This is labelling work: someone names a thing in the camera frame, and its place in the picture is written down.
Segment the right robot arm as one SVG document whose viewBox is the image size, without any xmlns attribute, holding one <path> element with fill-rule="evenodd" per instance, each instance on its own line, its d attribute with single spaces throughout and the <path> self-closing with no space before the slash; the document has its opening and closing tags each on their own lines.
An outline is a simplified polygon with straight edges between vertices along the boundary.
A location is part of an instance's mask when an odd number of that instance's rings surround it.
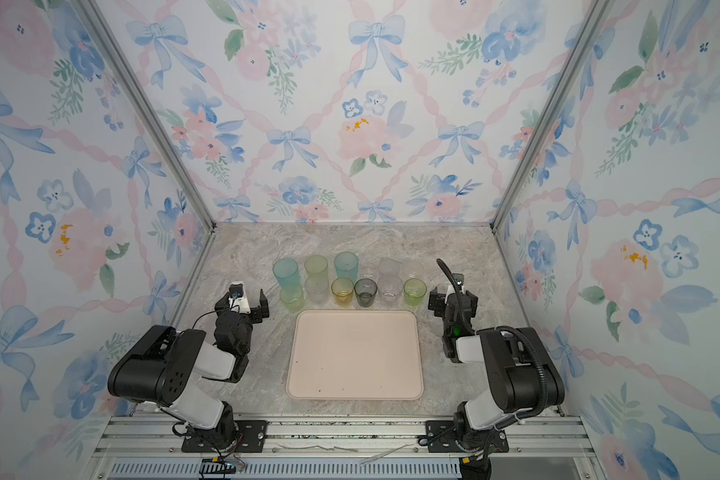
<svg viewBox="0 0 720 480">
<path fill-rule="evenodd" d="M 434 288 L 428 309 L 442 320 L 441 342 L 453 363 L 484 367 L 488 387 L 461 403 L 447 443 L 465 451 L 498 446 L 504 430 L 565 400 L 565 386 L 535 329 L 498 326 L 476 330 L 478 297 L 470 291 Z"/>
</svg>

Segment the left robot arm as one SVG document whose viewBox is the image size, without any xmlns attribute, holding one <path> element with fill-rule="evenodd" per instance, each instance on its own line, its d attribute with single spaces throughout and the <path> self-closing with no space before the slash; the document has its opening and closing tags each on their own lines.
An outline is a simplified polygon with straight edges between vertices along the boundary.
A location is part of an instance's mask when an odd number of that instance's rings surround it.
<svg viewBox="0 0 720 480">
<path fill-rule="evenodd" d="M 206 332 L 170 326 L 151 327 L 116 363 L 109 374 L 111 395 L 134 403 L 152 403 L 184 427 L 184 453 L 261 453 L 268 423 L 237 420 L 233 407 L 191 382 L 237 383 L 249 364 L 254 326 L 270 315 L 268 299 L 259 292 L 252 306 L 242 283 L 230 285 L 209 312 L 216 316 L 212 343 Z"/>
</svg>

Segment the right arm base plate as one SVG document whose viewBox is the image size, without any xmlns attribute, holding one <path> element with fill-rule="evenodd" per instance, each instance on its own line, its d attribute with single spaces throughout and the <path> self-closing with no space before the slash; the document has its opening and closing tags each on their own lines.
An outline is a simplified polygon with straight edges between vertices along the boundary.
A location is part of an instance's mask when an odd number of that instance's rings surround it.
<svg viewBox="0 0 720 480">
<path fill-rule="evenodd" d="M 426 421 L 425 434 L 418 437 L 417 445 L 426 448 L 429 453 L 472 455 L 487 449 L 491 455 L 509 451 L 504 431 L 473 430 L 468 426 L 456 426 L 453 420 Z"/>
</svg>

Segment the teal cup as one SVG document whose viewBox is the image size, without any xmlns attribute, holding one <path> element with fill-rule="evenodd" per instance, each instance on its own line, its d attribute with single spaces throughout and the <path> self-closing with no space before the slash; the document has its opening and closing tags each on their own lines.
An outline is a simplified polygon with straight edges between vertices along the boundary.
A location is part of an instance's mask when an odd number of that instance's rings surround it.
<svg viewBox="0 0 720 480">
<path fill-rule="evenodd" d="M 272 266 L 273 275 L 281 288 L 299 286 L 299 264 L 293 258 L 280 258 Z"/>
<path fill-rule="evenodd" d="M 353 252 L 340 252 L 334 258 L 334 268 L 337 278 L 349 279 L 354 283 L 358 280 L 359 258 Z"/>
</svg>

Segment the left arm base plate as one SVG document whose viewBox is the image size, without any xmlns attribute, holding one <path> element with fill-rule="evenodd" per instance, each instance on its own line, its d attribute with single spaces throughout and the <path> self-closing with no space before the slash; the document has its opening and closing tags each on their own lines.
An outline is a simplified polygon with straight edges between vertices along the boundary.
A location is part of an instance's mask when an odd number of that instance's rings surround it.
<svg viewBox="0 0 720 480">
<path fill-rule="evenodd" d="M 210 430 L 190 430 L 184 434 L 182 453 L 261 453 L 264 448 L 268 422 L 265 420 L 237 420 L 221 423 Z"/>
</svg>

